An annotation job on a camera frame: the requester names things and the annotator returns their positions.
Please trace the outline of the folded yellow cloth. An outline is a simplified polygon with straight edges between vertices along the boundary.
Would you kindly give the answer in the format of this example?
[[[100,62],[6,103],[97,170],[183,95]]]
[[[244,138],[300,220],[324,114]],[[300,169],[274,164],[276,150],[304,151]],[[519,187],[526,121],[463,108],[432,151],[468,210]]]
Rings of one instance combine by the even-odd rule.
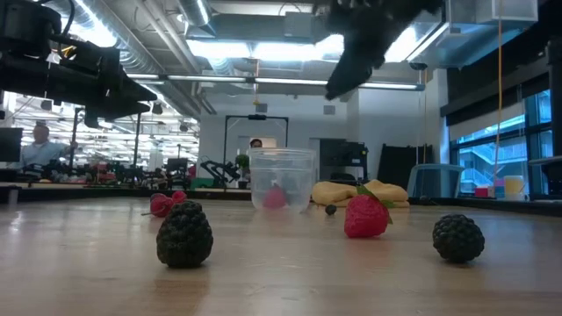
[[[365,188],[381,201],[390,201],[393,208],[408,208],[407,192],[400,186],[371,180]],[[353,185],[318,182],[313,186],[312,200],[317,205],[336,205],[346,207],[348,202],[357,195],[357,188]]]

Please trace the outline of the black blackberry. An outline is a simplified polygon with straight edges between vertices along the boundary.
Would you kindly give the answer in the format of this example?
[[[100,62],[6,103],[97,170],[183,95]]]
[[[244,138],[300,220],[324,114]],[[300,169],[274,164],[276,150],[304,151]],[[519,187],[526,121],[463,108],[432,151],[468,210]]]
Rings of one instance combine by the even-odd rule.
[[[197,268],[212,253],[213,230],[200,203],[172,207],[156,235],[156,254],[173,269]]]
[[[465,263],[482,254],[486,240],[473,219],[464,214],[448,214],[434,224],[432,241],[445,261]]]

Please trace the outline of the black background monitor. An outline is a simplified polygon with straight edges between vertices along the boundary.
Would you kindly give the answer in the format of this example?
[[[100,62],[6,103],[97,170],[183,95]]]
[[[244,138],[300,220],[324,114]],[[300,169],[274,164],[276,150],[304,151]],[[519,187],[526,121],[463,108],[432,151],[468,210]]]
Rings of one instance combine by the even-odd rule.
[[[0,127],[0,162],[19,161],[22,137],[22,128]]]

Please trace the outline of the red strawberry with green leaves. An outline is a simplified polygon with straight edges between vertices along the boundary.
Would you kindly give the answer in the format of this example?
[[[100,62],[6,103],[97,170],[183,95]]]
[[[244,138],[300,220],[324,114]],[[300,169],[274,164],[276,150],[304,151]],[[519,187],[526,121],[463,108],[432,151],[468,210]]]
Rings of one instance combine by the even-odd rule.
[[[378,237],[393,223],[394,202],[377,197],[365,184],[357,186],[345,211],[344,232],[351,239]]]

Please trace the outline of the long ceiling light strip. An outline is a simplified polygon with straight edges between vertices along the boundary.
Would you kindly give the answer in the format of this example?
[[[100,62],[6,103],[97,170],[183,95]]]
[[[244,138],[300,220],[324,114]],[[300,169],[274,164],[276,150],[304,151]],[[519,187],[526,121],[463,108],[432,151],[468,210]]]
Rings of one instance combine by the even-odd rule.
[[[142,82],[185,81],[199,83],[249,83],[249,84],[284,84],[324,86],[325,80],[288,79],[271,77],[245,77],[245,76],[216,76],[216,75],[156,75],[156,74],[129,74],[129,78]],[[424,84],[419,83],[386,83],[372,82],[359,85],[360,89],[370,90],[425,90]]]

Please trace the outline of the yellow plastic container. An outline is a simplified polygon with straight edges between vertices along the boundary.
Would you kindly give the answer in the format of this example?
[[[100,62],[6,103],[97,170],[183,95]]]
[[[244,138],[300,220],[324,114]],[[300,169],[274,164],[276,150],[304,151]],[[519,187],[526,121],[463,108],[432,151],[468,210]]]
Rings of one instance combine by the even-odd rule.
[[[523,201],[525,199],[525,182],[523,176],[504,177],[505,199]]]

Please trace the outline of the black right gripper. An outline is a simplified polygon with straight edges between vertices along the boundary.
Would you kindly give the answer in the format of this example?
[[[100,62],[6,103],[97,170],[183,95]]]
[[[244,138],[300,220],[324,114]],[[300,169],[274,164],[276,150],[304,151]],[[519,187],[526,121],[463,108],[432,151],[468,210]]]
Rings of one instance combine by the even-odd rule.
[[[325,98],[346,94],[385,63],[392,43],[424,11],[434,15],[443,0],[330,0],[326,28],[343,36],[343,53],[325,85]]]

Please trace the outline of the silver ventilation duct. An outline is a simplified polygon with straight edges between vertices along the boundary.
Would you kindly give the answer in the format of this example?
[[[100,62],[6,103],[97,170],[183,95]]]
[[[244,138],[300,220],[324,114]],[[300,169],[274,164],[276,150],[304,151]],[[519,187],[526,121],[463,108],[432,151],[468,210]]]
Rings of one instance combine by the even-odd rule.
[[[168,0],[50,0],[63,20],[75,6],[71,32],[101,47],[120,50],[129,74],[199,75],[201,67],[165,10]]]

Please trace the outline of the black rig post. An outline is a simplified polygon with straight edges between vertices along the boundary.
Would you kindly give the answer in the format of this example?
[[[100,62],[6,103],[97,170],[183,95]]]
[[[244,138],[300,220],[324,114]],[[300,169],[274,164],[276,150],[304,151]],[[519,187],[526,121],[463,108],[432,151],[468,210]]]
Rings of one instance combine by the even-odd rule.
[[[562,37],[547,47],[551,90],[552,149],[555,162],[548,165],[549,193],[562,196]]]

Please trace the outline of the green background plant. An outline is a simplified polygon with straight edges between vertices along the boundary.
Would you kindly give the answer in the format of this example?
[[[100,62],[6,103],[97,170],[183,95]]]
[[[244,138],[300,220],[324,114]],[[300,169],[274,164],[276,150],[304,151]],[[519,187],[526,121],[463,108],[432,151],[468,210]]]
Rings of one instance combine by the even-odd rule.
[[[240,189],[246,190],[250,182],[249,157],[246,154],[238,154],[235,163],[240,173],[238,186]]]

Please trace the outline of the black panel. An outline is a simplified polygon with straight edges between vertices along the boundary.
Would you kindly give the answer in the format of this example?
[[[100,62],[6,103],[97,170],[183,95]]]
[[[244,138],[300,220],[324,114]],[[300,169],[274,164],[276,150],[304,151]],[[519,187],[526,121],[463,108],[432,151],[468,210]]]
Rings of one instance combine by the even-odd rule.
[[[421,163],[433,163],[432,145],[396,147],[384,144],[378,165],[377,179],[382,183],[400,186],[407,190],[412,168]]]

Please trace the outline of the red strawberry with pale stem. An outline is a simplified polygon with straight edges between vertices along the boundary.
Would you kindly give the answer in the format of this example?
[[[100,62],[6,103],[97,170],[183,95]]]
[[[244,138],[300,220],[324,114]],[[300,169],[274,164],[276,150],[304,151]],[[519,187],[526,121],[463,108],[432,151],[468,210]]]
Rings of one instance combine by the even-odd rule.
[[[162,193],[155,193],[149,200],[149,212],[143,213],[143,216],[151,215],[157,218],[165,218],[174,205],[181,204],[186,199],[186,193],[180,190],[174,191],[170,197]]]

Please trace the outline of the black background rig frame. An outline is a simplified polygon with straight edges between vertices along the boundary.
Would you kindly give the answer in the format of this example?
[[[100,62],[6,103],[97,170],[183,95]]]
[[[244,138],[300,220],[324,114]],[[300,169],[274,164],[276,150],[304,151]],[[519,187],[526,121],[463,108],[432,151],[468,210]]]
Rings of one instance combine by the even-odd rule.
[[[228,141],[228,131],[229,131],[229,119],[248,119],[248,120],[258,120],[258,121],[265,121],[268,119],[281,119],[285,122],[285,147],[288,147],[288,140],[289,140],[289,118],[288,117],[279,117],[279,116],[267,116],[263,114],[249,114],[247,116],[242,115],[226,115],[224,121],[224,138],[223,138],[223,156],[222,162],[226,164],[227,162],[227,141]]]

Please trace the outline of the clear plastic cup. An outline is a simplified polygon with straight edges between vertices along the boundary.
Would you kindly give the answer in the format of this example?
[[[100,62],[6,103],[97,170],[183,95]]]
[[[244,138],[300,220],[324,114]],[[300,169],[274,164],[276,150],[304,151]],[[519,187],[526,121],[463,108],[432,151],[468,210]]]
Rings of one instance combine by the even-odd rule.
[[[253,206],[265,211],[303,212],[309,205],[313,185],[315,152],[312,149],[262,147],[249,150],[250,190]],[[287,204],[266,209],[263,199],[276,183],[285,190]]]

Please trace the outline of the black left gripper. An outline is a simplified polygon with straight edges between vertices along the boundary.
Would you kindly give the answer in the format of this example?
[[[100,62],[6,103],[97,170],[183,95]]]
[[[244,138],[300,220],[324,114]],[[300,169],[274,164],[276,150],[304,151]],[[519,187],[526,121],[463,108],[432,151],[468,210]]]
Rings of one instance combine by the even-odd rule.
[[[130,78],[119,64],[119,50],[86,43],[76,47],[73,59],[62,59],[48,70],[47,96],[84,106],[84,124],[98,127],[98,120],[115,120],[150,111],[140,101],[157,95]]]

